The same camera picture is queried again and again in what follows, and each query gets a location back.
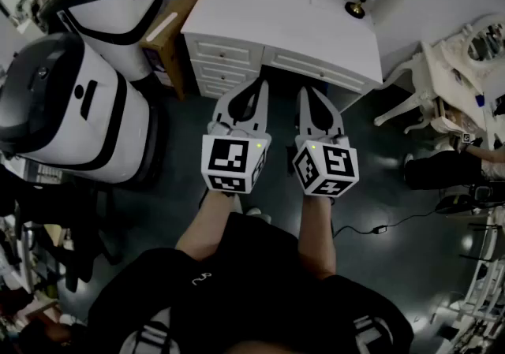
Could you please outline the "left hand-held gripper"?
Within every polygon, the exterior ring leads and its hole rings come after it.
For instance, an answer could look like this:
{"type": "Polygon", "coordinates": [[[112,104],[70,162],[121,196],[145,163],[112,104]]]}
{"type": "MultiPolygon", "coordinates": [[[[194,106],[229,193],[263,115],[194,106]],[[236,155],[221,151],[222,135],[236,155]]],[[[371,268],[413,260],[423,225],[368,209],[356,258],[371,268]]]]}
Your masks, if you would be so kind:
{"type": "Polygon", "coordinates": [[[210,190],[249,194],[264,168],[269,86],[256,78],[222,95],[202,138],[201,174],[210,190]]]}

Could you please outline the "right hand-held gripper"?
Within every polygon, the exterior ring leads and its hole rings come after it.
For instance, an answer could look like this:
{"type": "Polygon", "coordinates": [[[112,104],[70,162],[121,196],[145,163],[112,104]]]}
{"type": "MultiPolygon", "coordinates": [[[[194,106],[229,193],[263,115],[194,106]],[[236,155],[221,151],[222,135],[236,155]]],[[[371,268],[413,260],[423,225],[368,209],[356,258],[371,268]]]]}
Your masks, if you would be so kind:
{"type": "Polygon", "coordinates": [[[313,87],[303,87],[298,101],[299,137],[294,172],[306,196],[338,198],[359,181],[357,150],[344,136],[342,117],[331,101],[313,87]]]}

